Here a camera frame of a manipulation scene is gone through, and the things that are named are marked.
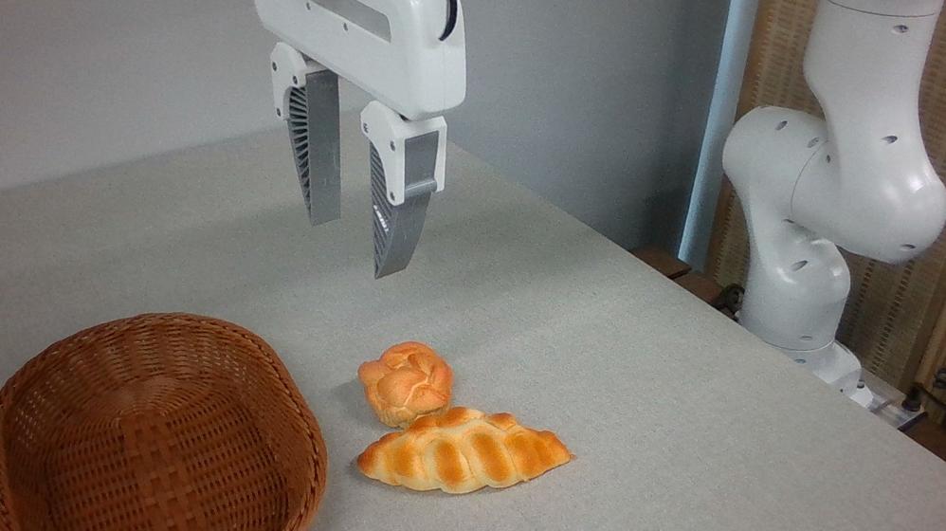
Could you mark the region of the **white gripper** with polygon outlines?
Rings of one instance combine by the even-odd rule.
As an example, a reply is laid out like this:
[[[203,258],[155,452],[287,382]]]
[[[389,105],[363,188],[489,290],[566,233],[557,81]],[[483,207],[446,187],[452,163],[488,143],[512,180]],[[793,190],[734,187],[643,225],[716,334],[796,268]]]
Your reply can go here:
[[[310,222],[341,212],[339,76],[376,100],[360,116],[370,143],[373,274],[405,270],[445,185],[447,124],[438,116],[466,96],[464,22],[443,41],[446,0],[253,1],[281,40],[270,56],[273,106],[289,131]]]

